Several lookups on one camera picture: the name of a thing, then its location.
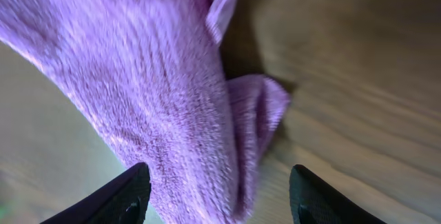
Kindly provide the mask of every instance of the folded cloth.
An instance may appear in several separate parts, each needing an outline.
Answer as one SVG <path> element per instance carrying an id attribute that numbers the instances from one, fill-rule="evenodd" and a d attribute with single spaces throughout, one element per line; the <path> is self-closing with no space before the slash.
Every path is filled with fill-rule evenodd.
<path id="1" fill-rule="evenodd" d="M 70 98 L 130 167 L 146 162 L 166 223 L 240 223 L 289 97 L 226 82 L 218 44 L 236 0 L 0 0 L 0 40 Z"/>

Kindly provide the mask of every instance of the black object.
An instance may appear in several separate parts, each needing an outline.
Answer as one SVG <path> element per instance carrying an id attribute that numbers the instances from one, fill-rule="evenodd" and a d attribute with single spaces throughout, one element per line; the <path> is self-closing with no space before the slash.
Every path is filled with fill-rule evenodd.
<path id="1" fill-rule="evenodd" d="M 295 224 L 385 224 L 303 165 L 291 170 L 289 201 Z"/>
<path id="2" fill-rule="evenodd" d="M 142 224 L 150 191 L 148 166 L 137 163 L 87 198 L 41 224 Z"/>

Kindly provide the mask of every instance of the crumpled cloth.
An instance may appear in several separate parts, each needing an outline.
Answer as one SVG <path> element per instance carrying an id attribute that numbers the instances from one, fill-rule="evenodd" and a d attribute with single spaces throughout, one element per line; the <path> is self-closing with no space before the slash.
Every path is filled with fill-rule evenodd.
<path id="1" fill-rule="evenodd" d="M 0 40 L 75 104 L 129 167 L 145 161 L 166 223 L 241 223 L 289 104 L 273 80 L 226 82 L 236 0 L 0 0 Z"/>

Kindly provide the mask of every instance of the wood grain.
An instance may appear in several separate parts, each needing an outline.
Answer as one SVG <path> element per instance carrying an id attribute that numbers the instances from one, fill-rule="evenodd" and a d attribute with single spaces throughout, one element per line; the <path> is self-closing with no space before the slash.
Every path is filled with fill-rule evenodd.
<path id="1" fill-rule="evenodd" d="M 387 223 L 441 223 L 438 0 L 239 0 L 228 78 L 266 73 L 292 95 L 262 160 L 249 223 L 292 223 L 301 163 Z M 2 223 L 37 223 L 123 171 L 75 107 L 0 46 Z M 148 223 L 160 223 L 150 208 Z"/>

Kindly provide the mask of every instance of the lavender fabric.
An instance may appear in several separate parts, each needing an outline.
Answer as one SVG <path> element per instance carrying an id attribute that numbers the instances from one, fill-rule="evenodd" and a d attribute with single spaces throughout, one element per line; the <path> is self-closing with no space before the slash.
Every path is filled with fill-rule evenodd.
<path id="1" fill-rule="evenodd" d="M 236 0 L 0 0 L 0 40 L 70 98 L 125 166 L 145 161 L 166 223 L 240 223 L 289 97 L 226 82 Z"/>

